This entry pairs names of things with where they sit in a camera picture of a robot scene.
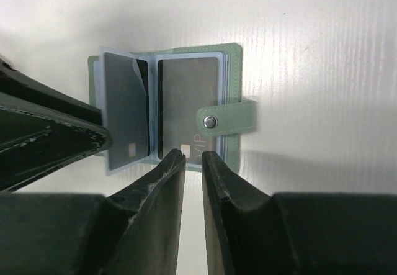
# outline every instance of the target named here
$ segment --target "white wall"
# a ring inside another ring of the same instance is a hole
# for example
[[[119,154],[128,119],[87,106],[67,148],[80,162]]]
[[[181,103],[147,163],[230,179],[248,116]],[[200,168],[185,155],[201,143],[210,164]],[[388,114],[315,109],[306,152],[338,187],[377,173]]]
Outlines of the white wall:
[[[160,50],[238,42],[243,94],[258,129],[242,137],[241,175],[265,192],[397,191],[397,0],[0,0],[0,54],[88,102],[99,46]],[[111,194],[88,158],[25,191]],[[179,274],[205,274],[200,174],[185,187]]]

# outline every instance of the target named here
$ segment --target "gray card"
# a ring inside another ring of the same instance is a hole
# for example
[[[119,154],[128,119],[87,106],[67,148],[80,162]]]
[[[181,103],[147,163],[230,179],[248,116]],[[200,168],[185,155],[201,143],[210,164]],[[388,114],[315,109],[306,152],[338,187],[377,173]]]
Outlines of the gray card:
[[[184,58],[158,61],[158,156],[178,148],[190,164],[216,149],[215,137],[199,134],[196,113],[218,104],[219,59]]]
[[[149,155],[147,70],[148,64],[132,55],[109,52],[101,55],[104,72],[104,126],[113,144],[107,152],[108,172]],[[146,74],[138,68],[146,69]]]

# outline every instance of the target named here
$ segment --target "green leather wallet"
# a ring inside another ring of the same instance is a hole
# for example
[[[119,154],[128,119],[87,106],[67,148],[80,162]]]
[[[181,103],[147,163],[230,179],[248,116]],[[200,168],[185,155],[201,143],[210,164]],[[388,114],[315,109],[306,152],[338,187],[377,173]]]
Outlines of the green leather wallet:
[[[108,174],[157,164],[172,148],[187,169],[201,171],[202,152],[215,150],[238,172],[240,134],[255,126],[254,102],[241,100],[242,60],[236,43],[90,56],[90,103],[114,141]]]

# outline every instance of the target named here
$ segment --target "metal snap button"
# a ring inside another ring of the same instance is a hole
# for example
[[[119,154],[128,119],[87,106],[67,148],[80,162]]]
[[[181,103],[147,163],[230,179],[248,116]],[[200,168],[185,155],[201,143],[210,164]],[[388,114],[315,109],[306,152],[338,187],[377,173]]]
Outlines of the metal snap button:
[[[218,125],[218,119],[214,115],[204,118],[204,126],[208,129],[214,129]]]

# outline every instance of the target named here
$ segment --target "snap closure strap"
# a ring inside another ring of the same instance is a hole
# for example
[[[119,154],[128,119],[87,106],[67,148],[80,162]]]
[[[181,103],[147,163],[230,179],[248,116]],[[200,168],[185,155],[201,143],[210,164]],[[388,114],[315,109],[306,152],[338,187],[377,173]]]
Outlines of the snap closure strap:
[[[213,128],[207,128],[205,123],[209,117],[216,118]],[[250,132],[255,127],[255,102],[243,99],[237,103],[203,107],[198,110],[196,121],[200,133],[208,137]]]

